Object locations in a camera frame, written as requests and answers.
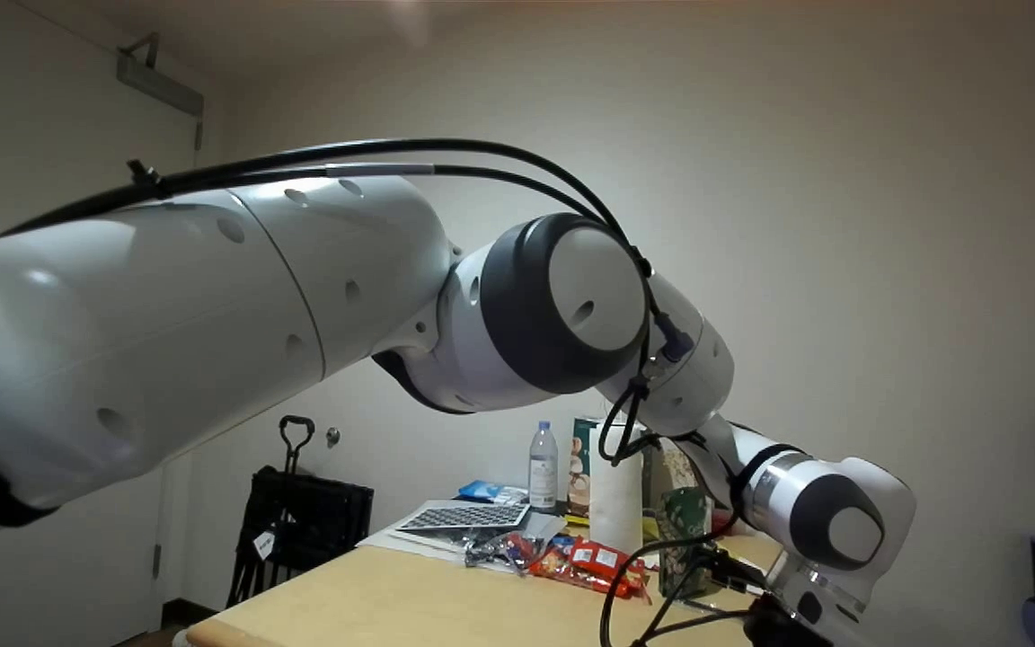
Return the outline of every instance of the white robotic arm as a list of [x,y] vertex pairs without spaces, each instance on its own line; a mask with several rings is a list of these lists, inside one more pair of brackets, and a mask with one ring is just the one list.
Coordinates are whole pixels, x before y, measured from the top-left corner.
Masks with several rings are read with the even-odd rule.
[[776,608],[847,643],[911,522],[899,478],[723,420],[730,350],[608,223],[545,216],[461,260],[409,184],[353,177],[151,187],[0,239],[0,528],[367,355],[448,415],[645,389],[639,420],[788,546]]

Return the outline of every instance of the wooden table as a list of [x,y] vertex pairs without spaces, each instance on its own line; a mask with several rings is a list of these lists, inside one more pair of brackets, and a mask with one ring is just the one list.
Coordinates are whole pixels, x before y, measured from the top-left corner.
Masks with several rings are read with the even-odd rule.
[[[776,546],[758,537],[723,543],[756,564],[771,564]],[[711,595],[717,608],[748,598]],[[303,578],[252,598],[185,631],[191,647],[590,647],[600,626],[600,595],[545,578],[461,568],[416,553],[358,546]],[[613,643],[633,643],[656,610],[654,601],[613,604]],[[738,622],[669,633],[656,647],[744,647]]]

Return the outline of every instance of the black bag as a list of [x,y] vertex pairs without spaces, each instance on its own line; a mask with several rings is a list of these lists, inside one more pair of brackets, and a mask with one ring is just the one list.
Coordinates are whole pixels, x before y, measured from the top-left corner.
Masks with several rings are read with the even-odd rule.
[[299,451],[306,444],[286,444],[282,473],[262,469],[252,478],[226,604],[242,604],[299,571],[335,560],[370,531],[375,488],[299,475]]

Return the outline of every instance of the plastic bottle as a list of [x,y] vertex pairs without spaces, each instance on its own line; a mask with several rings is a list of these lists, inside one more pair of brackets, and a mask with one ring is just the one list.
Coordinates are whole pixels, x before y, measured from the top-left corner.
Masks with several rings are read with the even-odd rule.
[[540,420],[540,432],[527,444],[527,507],[558,507],[558,439],[549,420]]

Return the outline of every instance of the paper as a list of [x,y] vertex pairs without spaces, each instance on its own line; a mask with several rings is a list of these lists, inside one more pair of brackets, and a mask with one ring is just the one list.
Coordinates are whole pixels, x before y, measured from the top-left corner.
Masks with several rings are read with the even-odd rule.
[[[608,451],[623,444],[625,428],[611,423]],[[639,519],[642,519],[642,459],[629,458],[611,469],[600,458],[600,432],[590,437],[590,538],[608,543],[613,549],[639,549]]]

